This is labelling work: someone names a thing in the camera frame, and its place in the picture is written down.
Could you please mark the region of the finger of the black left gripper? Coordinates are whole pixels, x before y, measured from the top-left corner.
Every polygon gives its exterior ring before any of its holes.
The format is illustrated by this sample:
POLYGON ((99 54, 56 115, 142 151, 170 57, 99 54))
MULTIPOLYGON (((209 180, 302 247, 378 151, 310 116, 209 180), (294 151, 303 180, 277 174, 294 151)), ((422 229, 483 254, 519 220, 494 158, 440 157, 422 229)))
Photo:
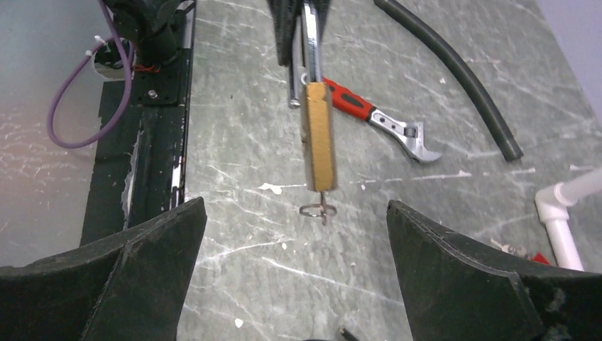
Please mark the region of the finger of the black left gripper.
POLYGON ((292 59, 292 41, 301 1, 267 0, 267 4, 273 20, 278 64, 288 66, 292 59))
POLYGON ((312 3, 317 10, 317 20, 320 28, 325 28, 331 0, 313 0, 312 3))

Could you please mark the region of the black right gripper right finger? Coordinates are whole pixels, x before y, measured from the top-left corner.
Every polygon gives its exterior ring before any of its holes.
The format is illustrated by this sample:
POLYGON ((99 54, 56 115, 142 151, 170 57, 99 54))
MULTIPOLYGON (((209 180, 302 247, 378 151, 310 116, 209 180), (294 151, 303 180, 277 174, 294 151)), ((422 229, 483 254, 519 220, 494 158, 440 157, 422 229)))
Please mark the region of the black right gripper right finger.
POLYGON ((414 340, 600 340, 601 275, 507 254, 391 200, 388 235, 414 340))

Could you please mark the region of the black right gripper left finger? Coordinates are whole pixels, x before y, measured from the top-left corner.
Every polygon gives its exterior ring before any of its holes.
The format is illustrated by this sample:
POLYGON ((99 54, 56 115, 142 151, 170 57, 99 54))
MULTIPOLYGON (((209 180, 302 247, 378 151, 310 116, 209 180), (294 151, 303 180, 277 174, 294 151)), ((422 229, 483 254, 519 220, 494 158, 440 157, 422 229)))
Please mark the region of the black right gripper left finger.
POLYGON ((1 268, 2 340, 175 340, 207 223, 190 200, 128 230, 1 268))

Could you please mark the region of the brass padlock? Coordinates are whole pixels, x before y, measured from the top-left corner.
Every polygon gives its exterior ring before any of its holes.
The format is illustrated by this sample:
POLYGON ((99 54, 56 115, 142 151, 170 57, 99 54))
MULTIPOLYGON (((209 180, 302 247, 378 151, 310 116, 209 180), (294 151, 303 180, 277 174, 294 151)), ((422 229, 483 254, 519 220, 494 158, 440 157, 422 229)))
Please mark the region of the brass padlock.
POLYGON ((319 14, 314 1, 301 2, 290 71, 293 101, 300 106, 307 188, 317 193, 329 192, 337 186, 332 101, 322 72, 319 14))

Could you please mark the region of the small key with ring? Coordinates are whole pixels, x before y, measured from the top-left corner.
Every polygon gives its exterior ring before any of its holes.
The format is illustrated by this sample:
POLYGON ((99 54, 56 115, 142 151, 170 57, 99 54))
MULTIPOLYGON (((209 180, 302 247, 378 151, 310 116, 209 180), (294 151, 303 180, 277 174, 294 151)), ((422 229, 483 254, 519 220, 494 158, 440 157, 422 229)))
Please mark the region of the small key with ring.
POLYGON ((338 210, 327 202, 326 193, 321 191, 318 203, 302 205, 298 212, 304 217, 320 219, 322 226, 326 226, 329 219, 337 215, 338 210))

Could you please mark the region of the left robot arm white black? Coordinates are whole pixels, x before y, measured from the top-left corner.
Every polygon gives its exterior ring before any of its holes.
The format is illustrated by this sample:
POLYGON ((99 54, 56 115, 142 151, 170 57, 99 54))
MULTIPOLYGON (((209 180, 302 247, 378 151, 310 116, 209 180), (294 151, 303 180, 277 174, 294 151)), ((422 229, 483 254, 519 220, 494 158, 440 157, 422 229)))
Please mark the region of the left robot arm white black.
MULTIPOLYGON (((144 65, 171 63, 177 54, 173 32, 168 28, 179 1, 101 1, 113 13, 117 35, 130 41, 144 65)), ((280 66, 292 60, 292 40, 304 1, 268 1, 280 66)))

